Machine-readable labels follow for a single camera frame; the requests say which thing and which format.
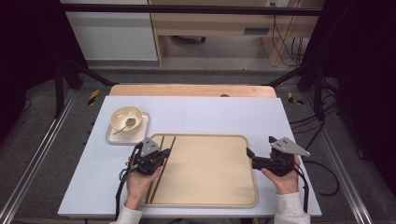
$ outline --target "saucer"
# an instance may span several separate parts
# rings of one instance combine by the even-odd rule
[[[149,126],[149,113],[143,112],[142,125],[137,133],[132,133],[130,131],[122,131],[120,133],[115,133],[117,130],[113,129],[110,124],[108,124],[108,129],[106,133],[106,139],[111,144],[120,145],[133,145],[143,141],[146,138],[146,131]]]

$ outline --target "white tabletop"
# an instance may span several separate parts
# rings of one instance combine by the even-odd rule
[[[256,156],[268,158],[268,137],[294,141],[283,105],[278,98],[107,96],[90,139],[73,175],[58,214],[68,217],[114,217],[119,173],[133,146],[106,140],[111,114],[121,106],[135,105],[149,113],[147,136],[155,133],[239,134],[246,137]],[[310,192],[308,214],[321,216],[317,198],[302,164]],[[276,189],[254,170],[259,200],[249,208],[143,207],[144,217],[268,217],[277,209]],[[303,199],[303,181],[300,191]],[[126,198],[122,191],[121,202]]]

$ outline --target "controller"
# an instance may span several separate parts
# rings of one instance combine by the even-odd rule
[[[171,149],[160,150],[158,145],[150,138],[144,139],[134,147],[134,160],[132,170],[136,170],[141,175],[152,175],[163,165],[171,153]]]
[[[286,137],[276,140],[270,136],[269,142],[272,146],[270,158],[256,157],[254,152],[247,147],[247,156],[251,158],[253,169],[261,170],[265,168],[274,175],[284,176],[293,170],[295,163],[294,154],[310,156],[309,152]]]

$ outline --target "white cabinet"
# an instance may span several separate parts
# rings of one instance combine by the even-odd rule
[[[62,0],[146,5],[146,0]],[[87,61],[157,61],[149,13],[66,12]]]

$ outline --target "wooden board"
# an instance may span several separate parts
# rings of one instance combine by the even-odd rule
[[[154,134],[171,155],[153,182],[146,204],[250,207],[257,202],[256,181],[241,135]]]
[[[221,96],[230,97],[276,97],[269,86],[236,85],[115,85],[110,95],[132,96]]]

